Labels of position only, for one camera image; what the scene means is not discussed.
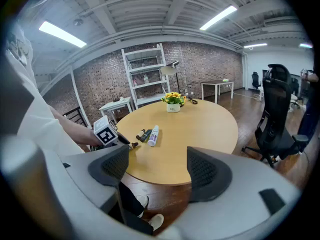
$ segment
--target wooden floor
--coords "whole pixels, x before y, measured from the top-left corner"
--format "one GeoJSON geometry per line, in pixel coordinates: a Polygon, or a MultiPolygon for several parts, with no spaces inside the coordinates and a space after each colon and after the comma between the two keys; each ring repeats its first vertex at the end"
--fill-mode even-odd
{"type": "MultiPolygon", "coordinates": [[[[253,97],[257,92],[251,90],[236,90],[236,94],[241,94],[253,97]]],[[[255,139],[255,129],[261,118],[264,101],[257,101],[253,98],[233,95],[230,99],[230,92],[223,93],[218,97],[218,104],[226,108],[234,116],[238,125],[238,141],[232,154],[253,159],[260,159],[261,156],[253,151],[246,151],[243,153],[241,148],[245,145],[250,147],[257,147],[255,139]]],[[[214,96],[205,98],[213,102],[214,96]]],[[[300,121],[303,117],[303,109],[294,108],[293,112],[289,112],[286,119],[286,128],[290,134],[297,134],[300,121]]],[[[295,184],[298,188],[303,189],[313,164],[315,163],[320,149],[320,140],[318,135],[320,133],[320,124],[318,123],[316,133],[311,142],[305,149],[302,155],[290,155],[285,160],[275,164],[275,170],[286,177],[289,181],[295,184]]],[[[126,184],[135,196],[148,195],[149,203],[144,211],[143,219],[149,220],[156,214],[163,214],[163,225],[154,233],[159,234],[166,227],[168,227],[187,207],[191,186],[162,186],[142,182],[136,178],[131,177],[127,173],[124,175],[122,182],[126,184]]]]}

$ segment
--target white shelving unit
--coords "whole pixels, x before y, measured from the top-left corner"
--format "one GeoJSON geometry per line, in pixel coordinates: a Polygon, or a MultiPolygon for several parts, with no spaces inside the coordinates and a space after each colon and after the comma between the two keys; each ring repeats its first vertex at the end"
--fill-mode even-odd
{"type": "Polygon", "coordinates": [[[126,72],[126,76],[128,78],[133,102],[134,102],[136,109],[139,108],[138,107],[139,105],[149,103],[149,102],[159,101],[165,94],[164,84],[166,84],[168,93],[170,92],[170,84],[169,84],[168,75],[165,76],[165,80],[162,80],[162,73],[160,72],[160,68],[162,68],[166,65],[166,59],[165,59],[165,53],[164,53],[164,49],[162,47],[162,43],[160,43],[159,45],[160,45],[160,47],[157,47],[157,48],[136,50],[136,51],[131,51],[131,52],[127,52],[127,53],[124,51],[124,49],[121,49],[125,72],[126,72]],[[144,60],[144,59],[152,59],[152,58],[156,58],[157,64],[132,68],[132,65],[131,65],[132,62],[136,62],[136,61],[140,61],[140,60],[144,60]],[[138,86],[134,85],[134,82],[133,82],[134,75],[147,73],[147,72],[151,72],[151,71],[158,71],[159,72],[160,81],[149,82],[149,83],[141,84],[138,86]],[[156,94],[153,96],[137,98],[137,94],[136,94],[137,89],[147,87],[147,86],[153,86],[153,85],[161,85],[162,93],[159,93],[159,94],[156,94]]]}

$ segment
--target fluorescent light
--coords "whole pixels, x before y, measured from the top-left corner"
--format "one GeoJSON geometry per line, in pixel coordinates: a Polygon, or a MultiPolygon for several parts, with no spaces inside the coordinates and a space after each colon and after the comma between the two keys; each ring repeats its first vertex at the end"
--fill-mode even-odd
{"type": "Polygon", "coordinates": [[[234,6],[229,6],[227,9],[225,9],[224,11],[220,12],[217,16],[215,16],[214,18],[210,19],[206,24],[204,24],[200,30],[206,30],[207,28],[211,27],[213,24],[215,24],[216,22],[220,21],[221,19],[223,19],[224,17],[228,16],[230,13],[233,13],[234,11],[236,11],[237,8],[235,8],[234,6]]]}
{"type": "Polygon", "coordinates": [[[84,47],[86,45],[85,42],[81,41],[80,39],[76,38],[72,34],[69,34],[68,32],[62,30],[61,28],[45,21],[42,23],[41,27],[39,27],[40,31],[46,32],[50,35],[53,35],[57,38],[60,38],[62,40],[65,40],[75,46],[78,46],[80,48],[84,47]]]}
{"type": "Polygon", "coordinates": [[[244,46],[243,48],[251,48],[251,47],[257,47],[257,46],[267,46],[267,43],[258,43],[258,44],[251,44],[251,45],[247,45],[244,46]]]}
{"type": "Polygon", "coordinates": [[[311,44],[307,44],[307,43],[300,43],[299,46],[300,47],[305,47],[305,48],[312,48],[313,47],[311,44]]]}

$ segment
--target white wall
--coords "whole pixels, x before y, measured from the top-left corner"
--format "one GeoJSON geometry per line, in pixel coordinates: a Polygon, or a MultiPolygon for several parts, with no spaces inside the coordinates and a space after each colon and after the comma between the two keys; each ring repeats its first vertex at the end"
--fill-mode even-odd
{"type": "Polygon", "coordinates": [[[298,49],[275,49],[268,50],[245,51],[247,55],[247,81],[248,88],[254,89],[252,86],[252,74],[257,72],[259,82],[262,81],[262,70],[268,70],[268,64],[282,64],[291,74],[300,75],[302,69],[312,70],[314,66],[314,56],[310,50],[304,48],[298,49]]]}

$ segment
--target potted plant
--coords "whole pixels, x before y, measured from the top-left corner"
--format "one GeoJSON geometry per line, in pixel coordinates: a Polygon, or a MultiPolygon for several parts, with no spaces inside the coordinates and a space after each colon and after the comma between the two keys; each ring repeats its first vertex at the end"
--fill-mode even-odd
{"type": "Polygon", "coordinates": [[[166,103],[166,111],[169,113],[175,113],[180,111],[180,107],[185,104],[186,96],[181,97],[178,92],[169,92],[161,99],[166,103]]]}

